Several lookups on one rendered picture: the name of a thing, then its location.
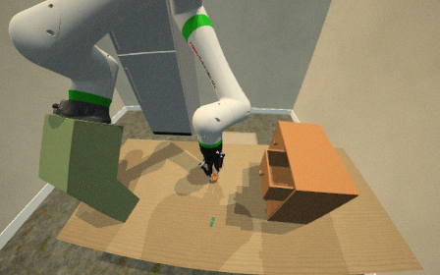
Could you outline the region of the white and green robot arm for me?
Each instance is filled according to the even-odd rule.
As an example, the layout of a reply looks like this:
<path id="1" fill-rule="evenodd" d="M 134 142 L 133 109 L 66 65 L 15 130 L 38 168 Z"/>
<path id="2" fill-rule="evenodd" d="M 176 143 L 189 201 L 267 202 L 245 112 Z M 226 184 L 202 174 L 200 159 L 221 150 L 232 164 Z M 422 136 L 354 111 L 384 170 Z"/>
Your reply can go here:
<path id="1" fill-rule="evenodd" d="M 9 35 L 16 49 L 32 63 L 71 79 L 69 101 L 53 104 L 53 114 L 111 124 L 108 111 L 119 65 L 95 44 L 159 1 L 46 0 L 12 18 Z M 225 59 L 202 0 L 170 1 L 173 18 L 219 100 L 198 108 L 192 117 L 200 152 L 213 157 L 222 151 L 223 131 L 248 117 L 250 103 Z"/>

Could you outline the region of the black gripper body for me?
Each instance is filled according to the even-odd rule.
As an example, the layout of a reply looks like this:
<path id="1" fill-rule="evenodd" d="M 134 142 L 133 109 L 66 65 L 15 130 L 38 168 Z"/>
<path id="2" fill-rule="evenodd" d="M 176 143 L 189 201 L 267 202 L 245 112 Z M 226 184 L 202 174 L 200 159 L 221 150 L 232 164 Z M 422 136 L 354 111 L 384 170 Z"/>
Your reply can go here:
<path id="1" fill-rule="evenodd" d="M 213 161 L 213 163 L 215 163 L 215 160 L 219 159 L 220 155 L 221 155 L 221 153 L 218 154 L 217 156 L 213 156 L 213 157 L 207 157 L 207 156 L 203 155 L 203 158 L 204 158 L 203 161 L 205 160 L 204 163 L 210 165 L 210 161 Z"/>

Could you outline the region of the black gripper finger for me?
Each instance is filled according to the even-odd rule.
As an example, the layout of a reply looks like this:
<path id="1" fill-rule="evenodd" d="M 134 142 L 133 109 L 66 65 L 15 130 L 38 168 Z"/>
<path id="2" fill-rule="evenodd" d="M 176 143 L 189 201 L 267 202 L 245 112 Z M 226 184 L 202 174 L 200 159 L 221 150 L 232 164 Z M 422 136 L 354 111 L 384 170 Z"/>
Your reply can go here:
<path id="1" fill-rule="evenodd" d="M 211 181 L 213 181 L 213 174 L 212 174 L 212 166 L 213 166 L 213 161 L 210 161 L 210 165 L 207 165 L 207 169 L 205 168 L 205 160 L 202 163 L 199 163 L 198 165 L 200 166 L 201 169 L 204 170 L 206 176 L 209 176 L 209 178 L 211 179 Z"/>
<path id="2" fill-rule="evenodd" d="M 224 156 L 225 156 L 224 152 L 221 151 L 221 155 L 220 155 L 219 159 L 215 160 L 215 163 L 214 163 L 214 173 L 216 174 L 216 176 L 218 178 L 219 178 L 218 172 L 220 171 L 219 168 L 222 168 Z"/>

